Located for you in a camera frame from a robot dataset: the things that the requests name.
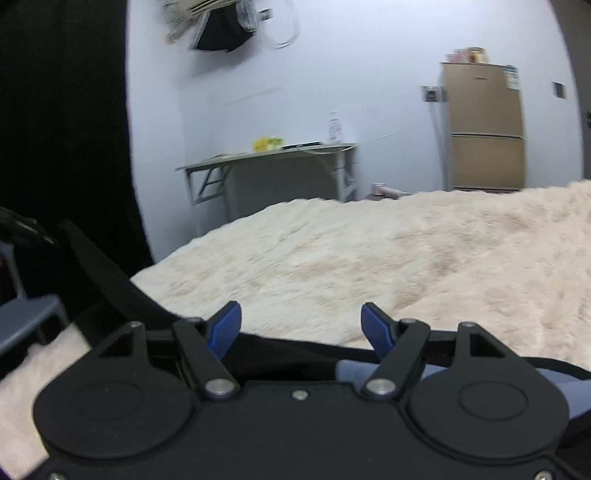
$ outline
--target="black curtain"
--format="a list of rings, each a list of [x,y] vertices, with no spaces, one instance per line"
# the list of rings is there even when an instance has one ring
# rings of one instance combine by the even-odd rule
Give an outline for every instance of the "black curtain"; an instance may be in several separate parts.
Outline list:
[[[125,0],[19,0],[0,13],[0,205],[57,236],[71,220],[135,274],[152,259],[129,157]],[[75,316],[97,295],[63,260],[17,251],[29,293],[57,292]]]

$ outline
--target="refrigerator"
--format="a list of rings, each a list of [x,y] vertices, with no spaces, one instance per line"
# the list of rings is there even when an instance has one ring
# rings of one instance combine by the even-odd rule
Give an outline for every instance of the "refrigerator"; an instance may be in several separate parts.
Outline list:
[[[525,185],[525,138],[517,70],[444,63],[448,184],[455,189],[518,190]]]

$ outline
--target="bed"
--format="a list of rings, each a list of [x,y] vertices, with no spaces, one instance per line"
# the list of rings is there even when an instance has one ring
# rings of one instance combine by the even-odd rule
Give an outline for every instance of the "bed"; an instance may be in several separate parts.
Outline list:
[[[591,181],[514,194],[295,200],[191,241],[133,281],[166,308],[208,317],[228,300],[243,330],[368,347],[363,302],[438,329],[474,320],[520,355],[591,368]],[[30,409],[88,347],[74,326],[0,382],[0,465],[44,459]]]

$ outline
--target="plastic bottle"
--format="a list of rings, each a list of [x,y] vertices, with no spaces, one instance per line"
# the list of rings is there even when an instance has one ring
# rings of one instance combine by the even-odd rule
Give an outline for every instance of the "plastic bottle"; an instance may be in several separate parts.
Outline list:
[[[336,116],[336,111],[330,113],[330,124],[329,124],[330,143],[342,143],[343,142],[343,127],[340,124],[339,119]]]

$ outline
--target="door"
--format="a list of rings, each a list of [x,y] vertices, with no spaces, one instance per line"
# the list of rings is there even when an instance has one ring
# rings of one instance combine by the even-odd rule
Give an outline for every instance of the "door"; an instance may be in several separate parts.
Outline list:
[[[591,4],[583,0],[551,0],[551,3],[569,50],[579,91],[584,177],[591,179]]]
[[[454,187],[521,189],[524,159],[525,141],[520,138],[452,135]]]
[[[443,64],[452,133],[523,136],[519,90],[499,65]]]

